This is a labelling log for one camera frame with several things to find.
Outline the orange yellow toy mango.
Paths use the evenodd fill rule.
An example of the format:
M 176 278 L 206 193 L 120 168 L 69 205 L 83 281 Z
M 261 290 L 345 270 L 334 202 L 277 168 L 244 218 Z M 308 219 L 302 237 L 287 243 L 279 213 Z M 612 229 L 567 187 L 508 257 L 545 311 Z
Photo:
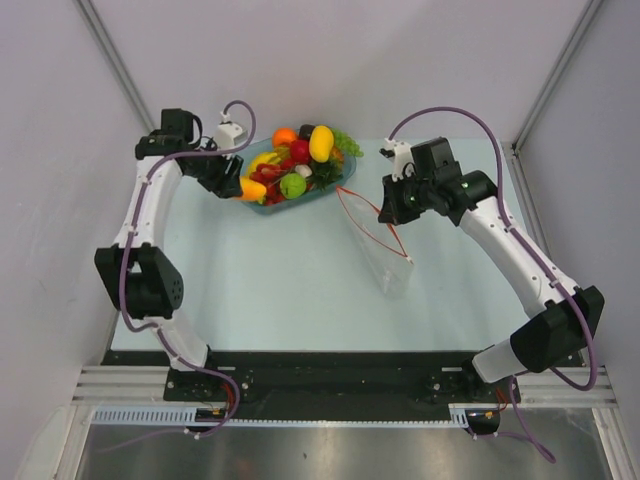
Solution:
M 249 177 L 240 178 L 241 193 L 235 196 L 236 200 L 244 202 L 261 202 L 267 194 L 267 187 Z

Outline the clear zip top bag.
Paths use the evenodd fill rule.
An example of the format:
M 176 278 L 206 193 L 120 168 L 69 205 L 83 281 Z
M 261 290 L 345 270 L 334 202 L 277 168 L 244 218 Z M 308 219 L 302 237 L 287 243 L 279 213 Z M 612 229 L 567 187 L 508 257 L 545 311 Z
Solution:
M 381 210 L 361 194 L 343 186 L 336 193 L 381 292 L 390 298 L 402 297 L 415 264 L 395 227 L 379 223 Z

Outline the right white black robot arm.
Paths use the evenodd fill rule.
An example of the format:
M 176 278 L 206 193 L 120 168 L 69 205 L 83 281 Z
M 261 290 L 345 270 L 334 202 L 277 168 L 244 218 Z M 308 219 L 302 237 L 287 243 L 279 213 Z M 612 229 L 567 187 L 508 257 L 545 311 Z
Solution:
M 528 317 L 508 339 L 472 358 L 473 369 L 461 376 L 469 399 L 484 401 L 499 380 L 541 373 L 572 353 L 593 349 L 602 293 L 580 287 L 532 242 L 486 173 L 462 172 L 445 138 L 417 145 L 387 139 L 380 153 L 392 160 L 393 170 L 382 180 L 379 222 L 407 224 L 426 211 L 449 219 L 494 262 Z

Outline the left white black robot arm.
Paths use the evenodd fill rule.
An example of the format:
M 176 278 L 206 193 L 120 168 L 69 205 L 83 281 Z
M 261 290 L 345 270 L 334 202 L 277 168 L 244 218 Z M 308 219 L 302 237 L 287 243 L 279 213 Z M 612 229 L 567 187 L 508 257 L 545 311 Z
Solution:
M 252 143 L 256 126 L 232 120 L 223 108 L 220 123 L 205 137 L 201 119 L 184 109 L 165 109 L 159 128 L 135 146 L 135 186 L 113 243 L 96 250 L 94 263 L 108 296 L 132 333 L 150 332 L 175 370 L 190 370 L 186 387 L 197 398 L 214 397 L 221 376 L 206 366 L 209 347 L 182 311 L 183 277 L 164 252 L 171 203 L 190 177 L 222 199 L 242 190 L 239 153 Z

